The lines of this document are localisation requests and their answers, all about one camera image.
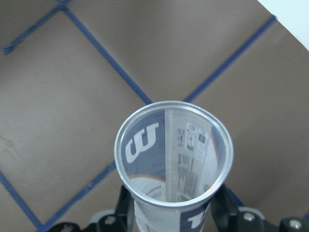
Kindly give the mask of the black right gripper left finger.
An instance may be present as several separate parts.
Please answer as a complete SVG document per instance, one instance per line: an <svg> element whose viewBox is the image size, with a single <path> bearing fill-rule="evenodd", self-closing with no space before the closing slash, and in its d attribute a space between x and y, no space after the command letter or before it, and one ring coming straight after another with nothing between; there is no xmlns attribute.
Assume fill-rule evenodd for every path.
<svg viewBox="0 0 309 232"><path fill-rule="evenodd" d="M134 224L134 201L131 193L124 185L120 188L118 202L114 215L118 232L131 232Z"/></svg>

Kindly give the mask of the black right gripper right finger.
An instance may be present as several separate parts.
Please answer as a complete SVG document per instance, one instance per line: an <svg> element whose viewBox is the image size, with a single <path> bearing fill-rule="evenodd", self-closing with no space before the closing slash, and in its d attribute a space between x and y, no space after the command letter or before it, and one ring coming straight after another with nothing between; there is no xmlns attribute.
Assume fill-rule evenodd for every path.
<svg viewBox="0 0 309 232"><path fill-rule="evenodd" d="M211 215L219 232L235 232L239 198L225 184L211 200Z"/></svg>

